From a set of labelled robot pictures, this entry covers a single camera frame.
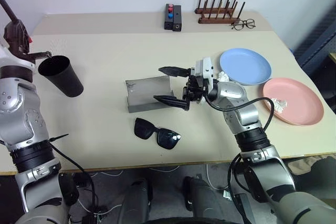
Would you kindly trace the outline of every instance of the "black wheel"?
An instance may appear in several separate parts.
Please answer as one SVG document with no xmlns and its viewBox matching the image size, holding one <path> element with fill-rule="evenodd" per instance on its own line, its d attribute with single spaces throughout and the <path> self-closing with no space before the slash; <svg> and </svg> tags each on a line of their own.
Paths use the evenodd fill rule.
<svg viewBox="0 0 336 224">
<path fill-rule="evenodd" d="M 190 200 L 190 181 L 191 179 L 192 179 L 191 177 L 185 177 L 183 180 L 183 187 L 182 187 L 185 208 L 188 211 L 193 211 L 193 204 Z"/>
</svg>

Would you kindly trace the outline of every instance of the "white cord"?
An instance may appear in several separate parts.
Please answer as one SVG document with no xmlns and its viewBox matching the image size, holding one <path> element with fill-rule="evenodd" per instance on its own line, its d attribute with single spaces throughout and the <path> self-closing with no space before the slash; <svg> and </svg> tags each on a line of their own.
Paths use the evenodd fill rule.
<svg viewBox="0 0 336 224">
<path fill-rule="evenodd" d="M 118 174 L 109 174 L 109 173 L 104 173 L 104 172 L 100 172 L 100 173 L 102 173 L 102 174 L 104 174 L 104 175 L 107 175 L 107 176 L 111 176 L 111 177 L 118 177 L 118 176 L 120 176 L 122 173 L 124 172 L 124 170 L 122 170 L 120 173 L 118 173 Z"/>
<path fill-rule="evenodd" d="M 158 170 L 158 169 L 154 169 L 154 168 L 149 168 L 150 170 L 155 170 L 157 172 L 162 172 L 162 173 L 170 173 L 170 172 L 173 172 L 175 170 L 177 170 L 180 166 L 178 165 L 177 167 L 175 167 L 174 169 L 172 170 Z"/>
<path fill-rule="evenodd" d="M 224 188 L 217 188 L 217 187 L 214 187 L 214 186 L 211 184 L 211 181 L 210 181 L 210 178 L 209 178 L 208 164 L 206 164 L 206 177 L 207 177 L 207 179 L 208 179 L 208 181 L 209 181 L 210 186 L 211 186 L 213 189 L 217 190 L 217 191 L 224 190 L 224 189 L 227 187 L 227 186 L 226 186 L 226 187 L 224 187 Z"/>
<path fill-rule="evenodd" d="M 86 212 L 91 212 L 91 211 L 89 211 L 89 210 L 83 205 L 82 202 L 80 202 L 79 199 L 78 199 L 77 201 L 78 201 L 78 203 L 82 206 L 82 208 L 83 208 Z M 108 210 L 108 211 L 106 211 L 106 212 L 102 212 L 102 213 L 94 212 L 93 214 L 95 214 L 95 215 L 106 215 L 106 214 L 108 214 L 110 211 L 112 211 L 114 208 L 117 208 L 117 207 L 121 207 L 121 205 L 116 205 L 116 206 L 112 207 L 110 210 Z"/>
</svg>

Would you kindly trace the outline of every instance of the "blue plate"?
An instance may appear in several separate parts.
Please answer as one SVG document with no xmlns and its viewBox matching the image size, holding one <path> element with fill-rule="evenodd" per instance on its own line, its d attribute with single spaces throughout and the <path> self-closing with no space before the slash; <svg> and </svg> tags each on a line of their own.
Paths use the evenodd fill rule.
<svg viewBox="0 0 336 224">
<path fill-rule="evenodd" d="M 272 69 L 268 61 L 245 48 L 233 48 L 222 53 L 220 67 L 230 80 L 243 85 L 257 85 L 268 81 Z"/>
</svg>

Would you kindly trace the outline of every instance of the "pink plate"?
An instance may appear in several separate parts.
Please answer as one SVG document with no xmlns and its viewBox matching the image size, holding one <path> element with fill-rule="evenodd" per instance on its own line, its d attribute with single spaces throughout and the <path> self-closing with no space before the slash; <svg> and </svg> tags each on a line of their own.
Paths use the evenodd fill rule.
<svg viewBox="0 0 336 224">
<path fill-rule="evenodd" d="M 324 109 L 318 96 L 303 83 L 288 79 L 274 78 L 266 82 L 263 96 L 286 100 L 287 107 L 275 115 L 295 125 L 313 125 L 321 121 Z"/>
</svg>

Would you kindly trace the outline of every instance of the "floor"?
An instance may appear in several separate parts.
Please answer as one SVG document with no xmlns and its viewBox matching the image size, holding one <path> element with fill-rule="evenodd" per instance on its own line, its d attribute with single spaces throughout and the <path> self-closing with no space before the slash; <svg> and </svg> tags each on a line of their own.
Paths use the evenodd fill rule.
<svg viewBox="0 0 336 224">
<path fill-rule="evenodd" d="M 175 167 L 159 167 L 155 169 L 172 170 Z M 211 183 L 214 187 L 226 186 L 226 174 L 228 164 L 209 164 L 208 173 Z M 109 174 L 118 174 L 120 171 L 109 172 Z M 182 181 L 185 176 L 202 176 L 207 181 L 206 165 L 183 165 L 172 172 L 159 172 L 145 169 L 124 170 L 118 177 L 111 177 L 102 173 L 91 174 L 99 197 L 99 204 L 111 207 L 121 204 L 127 188 L 137 178 L 145 177 L 152 182 L 153 200 L 150 212 L 150 220 L 166 217 L 191 217 L 192 213 L 187 211 L 184 206 L 182 195 Z M 235 193 L 244 191 L 233 185 Z M 216 196 L 223 209 L 226 219 L 236 223 L 243 223 L 238 211 L 231 201 L 223 198 L 223 191 L 216 191 Z M 260 204 L 254 201 L 249 195 L 248 198 L 254 213 L 256 223 L 276 223 L 276 217 L 271 214 L 267 204 Z M 91 192 L 80 190 L 80 201 L 84 206 L 91 202 Z M 104 223 L 116 223 L 120 208 L 112 210 L 108 216 L 101 220 Z M 76 203 L 70 210 L 73 221 L 81 220 L 86 215 L 86 211 Z"/>
</svg>

